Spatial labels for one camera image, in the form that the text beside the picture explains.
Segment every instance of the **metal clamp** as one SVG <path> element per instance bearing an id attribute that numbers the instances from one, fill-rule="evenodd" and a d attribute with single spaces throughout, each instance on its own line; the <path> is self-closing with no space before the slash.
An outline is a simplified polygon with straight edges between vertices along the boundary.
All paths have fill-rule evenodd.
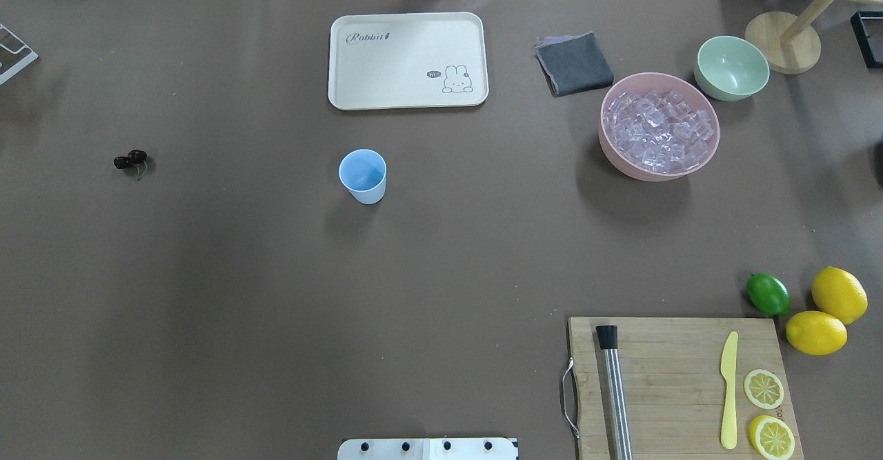
<path id="1" fill-rule="evenodd" d="M 573 423 L 571 420 L 571 416 L 567 414 L 567 400 L 565 400 L 564 396 L 564 380 L 567 379 L 568 373 L 573 372 L 573 357 L 571 357 L 571 361 L 568 362 L 567 370 L 564 371 L 564 375 L 561 376 L 561 408 L 564 410 L 564 418 L 567 419 L 567 423 L 571 425 L 571 429 L 573 430 L 573 436 L 579 439 L 579 429 L 577 429 L 576 423 Z"/>

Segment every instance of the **black muddler tip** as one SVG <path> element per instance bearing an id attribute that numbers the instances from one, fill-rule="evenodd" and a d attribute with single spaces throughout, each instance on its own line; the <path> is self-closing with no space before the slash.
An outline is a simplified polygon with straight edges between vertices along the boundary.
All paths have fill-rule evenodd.
<path id="1" fill-rule="evenodd" d="M 616 350 L 616 326 L 598 326 L 595 330 L 602 350 Z"/>

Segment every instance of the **mint green bowl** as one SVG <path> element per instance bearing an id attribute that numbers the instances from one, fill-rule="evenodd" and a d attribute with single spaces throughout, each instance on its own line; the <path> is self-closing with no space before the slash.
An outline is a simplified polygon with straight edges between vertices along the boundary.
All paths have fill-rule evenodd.
<path id="1" fill-rule="evenodd" d="M 715 36 L 700 48 L 696 83 L 712 98 L 737 101 L 764 89 L 770 66 L 757 46 L 735 36 Z"/>

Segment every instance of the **wooden cutting board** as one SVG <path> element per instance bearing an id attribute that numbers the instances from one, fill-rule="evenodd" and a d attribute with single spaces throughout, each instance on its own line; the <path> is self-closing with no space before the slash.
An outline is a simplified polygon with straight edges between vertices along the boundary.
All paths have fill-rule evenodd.
<path id="1" fill-rule="evenodd" d="M 595 334 L 595 326 L 605 324 L 619 327 L 622 387 L 635 460 L 762 460 L 748 440 L 748 423 L 762 414 L 788 424 L 797 440 L 791 458 L 804 460 L 772 319 L 571 317 L 580 460 L 611 458 L 602 394 L 604 357 Z M 726 387 L 720 353 L 731 331 L 739 333 L 738 436 L 735 449 L 726 450 L 720 445 Z M 745 397 L 745 374 L 757 368 L 775 373 L 785 387 L 785 400 L 775 410 L 760 409 Z"/>

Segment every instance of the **dark cherry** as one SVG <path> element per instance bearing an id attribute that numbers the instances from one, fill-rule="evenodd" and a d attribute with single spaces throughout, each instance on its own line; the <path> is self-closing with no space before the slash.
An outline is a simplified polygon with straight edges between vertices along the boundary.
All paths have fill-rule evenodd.
<path id="1" fill-rule="evenodd" d="M 133 164 L 143 163 L 148 159 L 148 153 L 144 150 L 132 150 L 129 152 L 129 161 Z"/>
<path id="2" fill-rule="evenodd" d="M 113 159 L 113 165 L 116 168 L 129 168 L 132 167 L 132 161 L 129 157 L 117 157 Z"/>

